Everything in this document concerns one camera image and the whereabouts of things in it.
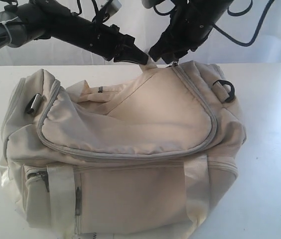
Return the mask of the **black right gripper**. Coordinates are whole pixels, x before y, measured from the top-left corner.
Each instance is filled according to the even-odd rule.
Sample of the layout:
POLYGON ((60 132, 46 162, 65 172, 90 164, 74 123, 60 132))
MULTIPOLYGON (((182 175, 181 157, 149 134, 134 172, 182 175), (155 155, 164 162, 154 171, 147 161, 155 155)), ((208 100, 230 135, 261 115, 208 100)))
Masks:
POLYGON ((158 61, 176 61, 196 51, 208 38, 213 26, 193 7, 190 0, 174 0, 170 22, 157 43, 149 50, 149 56, 158 61))

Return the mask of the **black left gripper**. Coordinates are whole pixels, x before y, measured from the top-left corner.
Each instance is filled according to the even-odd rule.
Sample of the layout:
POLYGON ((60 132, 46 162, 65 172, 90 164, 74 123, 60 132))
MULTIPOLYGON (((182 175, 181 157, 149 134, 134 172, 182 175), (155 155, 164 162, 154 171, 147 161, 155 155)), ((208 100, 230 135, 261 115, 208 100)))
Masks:
POLYGON ((63 22, 63 41, 103 57, 105 60, 146 65, 148 55, 134 45, 135 39, 121 34, 116 25, 96 24, 78 16, 63 22))

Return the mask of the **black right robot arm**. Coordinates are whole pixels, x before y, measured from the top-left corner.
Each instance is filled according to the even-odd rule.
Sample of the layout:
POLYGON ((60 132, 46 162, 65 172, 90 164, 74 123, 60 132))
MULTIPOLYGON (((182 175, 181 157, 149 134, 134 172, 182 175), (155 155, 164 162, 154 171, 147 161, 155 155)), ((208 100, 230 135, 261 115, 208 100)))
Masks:
POLYGON ((157 43, 149 50, 149 56, 157 61, 162 59, 169 64, 195 52, 215 29, 237 45, 248 47, 255 42, 259 30, 245 43, 234 39, 216 26, 216 22, 232 4, 231 0, 173 0, 174 7, 168 12, 160 12, 153 5, 156 14, 169 16, 170 22, 157 43))

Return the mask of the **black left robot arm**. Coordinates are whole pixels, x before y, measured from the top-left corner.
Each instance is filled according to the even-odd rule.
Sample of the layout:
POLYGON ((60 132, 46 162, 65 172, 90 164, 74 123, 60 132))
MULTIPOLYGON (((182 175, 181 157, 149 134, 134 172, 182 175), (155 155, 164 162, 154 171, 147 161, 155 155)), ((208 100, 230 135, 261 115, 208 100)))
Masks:
POLYGON ((92 20, 82 18, 82 6, 73 12, 56 0, 30 0, 19 5, 7 0, 0 12, 0 49, 19 48, 33 40, 52 37, 87 50, 106 61, 145 65, 148 55, 135 45, 135 38, 120 33, 116 25, 105 22, 121 8, 117 0, 98 6, 92 1, 95 15, 92 20))

